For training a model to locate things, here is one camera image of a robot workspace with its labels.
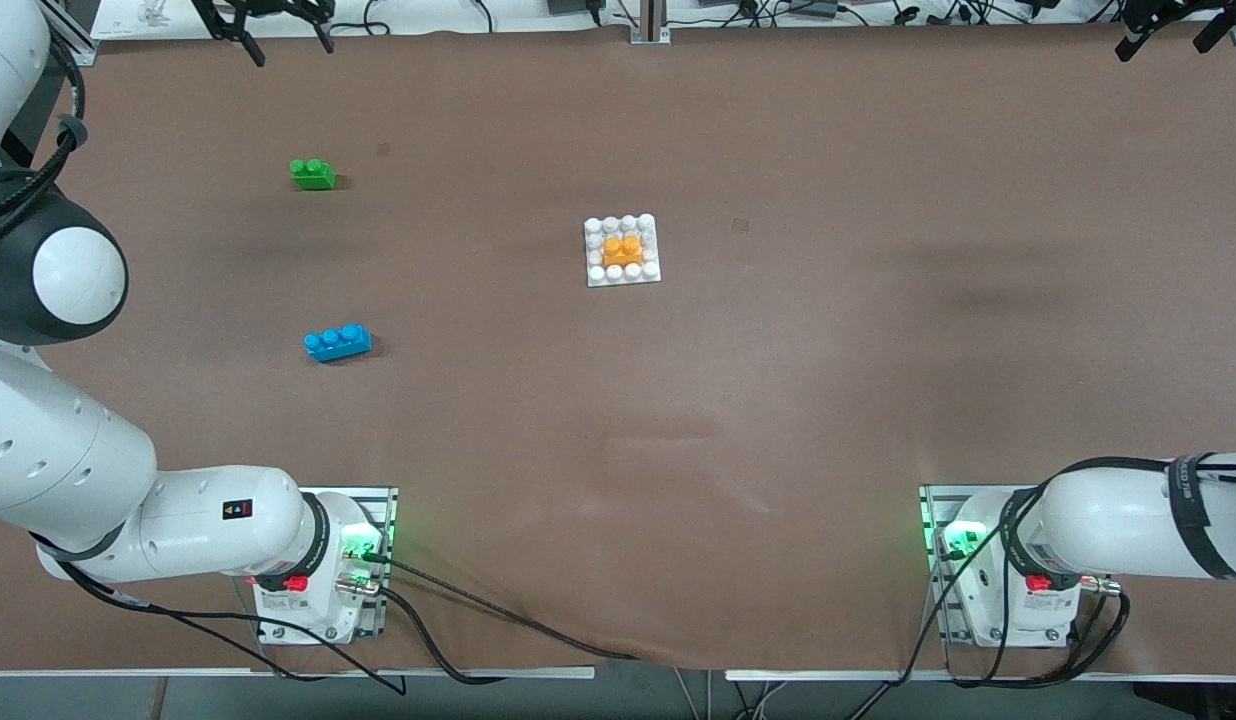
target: white round joint cap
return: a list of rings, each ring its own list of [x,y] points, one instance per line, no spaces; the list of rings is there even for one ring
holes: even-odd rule
[[[44,309],[67,324],[96,324],[120,305],[125,264],[106,236],[93,228],[56,231],[41,243],[32,283]]]

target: blue lego brick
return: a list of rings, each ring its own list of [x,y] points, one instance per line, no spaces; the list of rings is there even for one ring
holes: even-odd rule
[[[344,325],[321,333],[307,333],[302,342],[307,347],[307,354],[318,363],[375,350],[375,336],[371,336],[365,325]]]

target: lego brick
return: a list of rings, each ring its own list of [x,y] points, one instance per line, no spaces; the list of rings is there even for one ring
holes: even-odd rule
[[[344,325],[321,333],[307,333],[302,342],[307,347],[307,354],[318,363],[375,350],[375,336],[371,336],[365,325]]]
[[[582,224],[582,241],[587,258],[587,287],[662,280],[658,228],[650,214],[587,219]]]
[[[307,163],[304,161],[289,163],[289,177],[303,190],[334,190],[334,182],[337,178],[329,163],[316,158]]]

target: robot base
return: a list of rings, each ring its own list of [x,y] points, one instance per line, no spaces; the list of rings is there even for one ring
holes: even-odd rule
[[[262,617],[286,620],[310,629],[329,642],[349,643],[377,637],[386,620],[382,598],[346,592],[335,585],[339,578],[381,583],[384,569],[350,559],[344,551],[372,551],[391,556],[398,492],[394,488],[308,487],[329,513],[329,547],[302,592],[266,592],[253,585],[253,601]],[[261,622],[262,643],[316,643],[310,635]]]
[[[923,487],[925,546],[929,552],[929,588],[937,600],[960,566],[1001,520],[1010,493],[1020,487]],[[955,555],[952,559],[942,559]],[[943,643],[997,647],[1005,625],[1005,548],[993,538],[947,593],[938,611]],[[1009,569],[1010,622],[1006,647],[1065,647],[1077,617],[1080,588],[1033,592],[1012,566]]]

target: green lego brick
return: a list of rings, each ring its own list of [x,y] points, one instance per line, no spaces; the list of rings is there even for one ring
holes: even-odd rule
[[[294,178],[294,184],[303,190],[332,190],[334,168],[325,161],[311,158],[310,161],[293,161],[289,163],[289,174]]]

